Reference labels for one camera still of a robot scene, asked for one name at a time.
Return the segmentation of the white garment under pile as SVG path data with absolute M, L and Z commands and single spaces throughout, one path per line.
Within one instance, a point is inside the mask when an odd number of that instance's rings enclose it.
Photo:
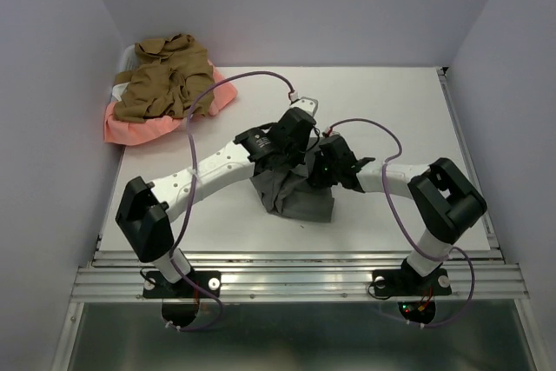
M 127 76 L 133 73 L 140 66 L 140 61 L 136 56 L 135 45 L 131 44 L 122 53 L 117 65 L 115 84 L 111 90 L 111 101 L 122 100 L 122 94 L 129 85 Z

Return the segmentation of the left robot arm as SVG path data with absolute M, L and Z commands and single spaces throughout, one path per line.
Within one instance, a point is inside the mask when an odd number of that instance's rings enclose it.
M 194 204 L 236 182 L 268 170 L 289 170 L 301 164 L 314 130 L 316 111 L 292 105 L 265 131 L 260 127 L 237 135 L 213 155 L 198 161 L 191 144 L 192 166 L 145 182 L 127 182 L 116 211 L 116 224 L 142 263 L 155 266 L 163 286 L 175 296 L 193 287 L 192 267 L 178 248 L 171 223 L 184 215 L 188 222 Z

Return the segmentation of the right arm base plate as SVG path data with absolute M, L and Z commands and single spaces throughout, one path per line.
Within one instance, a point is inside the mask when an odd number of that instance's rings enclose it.
M 452 294 L 447 271 L 437 268 L 430 275 L 420 276 L 411 269 L 378 269 L 372 273 L 367 292 L 381 300 L 390 297 L 446 296 Z

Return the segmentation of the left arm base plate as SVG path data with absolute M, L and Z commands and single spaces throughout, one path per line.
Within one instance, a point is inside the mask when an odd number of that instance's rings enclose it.
M 143 278 L 142 296 L 146 299 L 207 299 L 208 295 L 193 288 L 183 280 L 175 284 L 168 282 L 158 270 L 140 271 Z M 222 274 L 216 270 L 194 270 L 189 279 L 196 286 L 215 297 L 220 296 Z

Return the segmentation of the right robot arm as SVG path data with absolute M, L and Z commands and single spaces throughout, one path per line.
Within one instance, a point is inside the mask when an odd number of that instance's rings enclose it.
M 308 182 L 318 189 L 341 185 L 364 194 L 382 193 L 392 211 L 393 196 L 413 200 L 425 230 L 417 242 L 409 242 L 412 252 L 400 268 L 401 286 L 410 293 L 430 284 L 454 244 L 487 212 L 483 196 L 452 160 L 408 165 L 358 159 L 337 135 L 317 147 Z

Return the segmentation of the grey pleated skirt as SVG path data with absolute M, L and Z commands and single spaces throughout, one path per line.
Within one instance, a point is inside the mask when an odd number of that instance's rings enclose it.
M 331 187 L 319 188 L 309 183 L 319 149 L 316 143 L 316 137 L 309 139 L 309 145 L 315 145 L 315 148 L 305 155 L 302 164 L 292 169 L 266 170 L 250 179 L 269 214 L 303 222 L 332 221 L 334 197 Z

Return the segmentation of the pink skirt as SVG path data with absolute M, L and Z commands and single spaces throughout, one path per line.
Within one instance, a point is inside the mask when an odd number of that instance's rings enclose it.
M 231 83 L 225 83 L 214 90 L 214 100 L 210 104 L 208 116 L 217 116 L 230 105 L 238 95 L 238 91 Z M 103 138 L 105 142 L 124 146 L 138 146 L 165 136 L 176 130 L 184 130 L 185 119 L 174 119 L 162 116 L 149 119 L 144 123 L 130 123 L 115 118 L 114 107 L 116 101 L 107 106 L 104 115 Z

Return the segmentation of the tan brown skirt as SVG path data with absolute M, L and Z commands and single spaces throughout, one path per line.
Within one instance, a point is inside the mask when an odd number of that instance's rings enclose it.
M 149 38 L 135 44 L 139 66 L 116 76 L 128 86 L 116 102 L 114 118 L 128 123 L 169 116 L 183 119 L 190 108 L 205 116 L 212 93 L 199 95 L 214 82 L 207 50 L 191 35 Z

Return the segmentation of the aluminium mounting rail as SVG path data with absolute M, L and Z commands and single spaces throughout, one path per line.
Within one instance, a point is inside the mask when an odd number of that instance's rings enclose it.
M 209 253 L 188 256 L 197 270 L 222 274 L 221 299 L 240 302 L 369 301 L 367 285 L 377 269 L 398 268 L 402 253 Z M 470 275 L 476 275 L 477 300 L 526 299 L 529 293 L 516 264 L 505 262 L 498 250 L 473 253 L 467 265 L 456 255 L 445 267 L 451 299 L 468 295 Z M 76 274 L 72 302 L 142 302 L 143 265 L 129 251 L 100 251 Z

